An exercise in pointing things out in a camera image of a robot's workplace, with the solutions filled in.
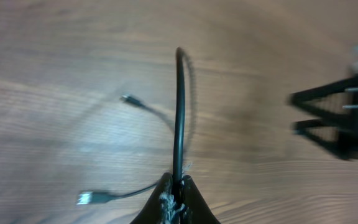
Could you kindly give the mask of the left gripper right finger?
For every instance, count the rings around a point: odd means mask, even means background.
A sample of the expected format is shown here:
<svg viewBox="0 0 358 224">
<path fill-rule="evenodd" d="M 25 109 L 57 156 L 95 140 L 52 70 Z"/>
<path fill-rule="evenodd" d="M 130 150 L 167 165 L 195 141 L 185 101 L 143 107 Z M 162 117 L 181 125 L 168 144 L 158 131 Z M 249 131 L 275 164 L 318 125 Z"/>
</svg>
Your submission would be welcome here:
<svg viewBox="0 0 358 224">
<path fill-rule="evenodd" d="M 185 206 L 180 214 L 182 224 L 220 224 L 208 204 L 202 197 L 190 175 L 183 177 L 181 190 L 182 203 Z"/>
</svg>

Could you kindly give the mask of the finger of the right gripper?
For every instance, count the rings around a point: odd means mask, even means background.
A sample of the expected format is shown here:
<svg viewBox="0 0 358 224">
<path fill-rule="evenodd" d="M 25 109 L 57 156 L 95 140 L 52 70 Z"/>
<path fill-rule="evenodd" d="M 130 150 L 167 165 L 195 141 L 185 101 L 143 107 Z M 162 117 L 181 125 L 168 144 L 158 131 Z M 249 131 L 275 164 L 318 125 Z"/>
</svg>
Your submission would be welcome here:
<svg viewBox="0 0 358 224">
<path fill-rule="evenodd" d="M 311 115 L 320 117 L 326 120 L 342 120 L 346 116 L 324 110 L 312 105 L 306 104 L 307 101 L 315 100 L 318 98 L 325 98 L 335 93 L 343 93 L 346 88 L 358 87 L 358 76 L 343 79 L 328 85 L 319 86 L 309 90 L 299 91 L 290 95 L 289 103 L 303 110 Z"/>
<path fill-rule="evenodd" d="M 293 130 L 334 157 L 355 157 L 352 126 L 347 119 L 309 119 L 293 123 Z"/>
</svg>

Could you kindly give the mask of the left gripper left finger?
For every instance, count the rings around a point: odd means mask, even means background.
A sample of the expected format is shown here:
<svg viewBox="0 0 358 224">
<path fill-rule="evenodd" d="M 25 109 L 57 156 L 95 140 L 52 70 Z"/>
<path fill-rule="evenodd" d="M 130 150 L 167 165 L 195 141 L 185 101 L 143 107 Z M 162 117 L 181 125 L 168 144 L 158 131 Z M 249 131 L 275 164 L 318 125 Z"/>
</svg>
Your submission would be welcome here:
<svg viewBox="0 0 358 224">
<path fill-rule="evenodd" d="M 175 199 L 172 194 L 172 175 L 164 173 L 154 191 L 131 224 L 171 223 L 175 216 Z"/>
</svg>

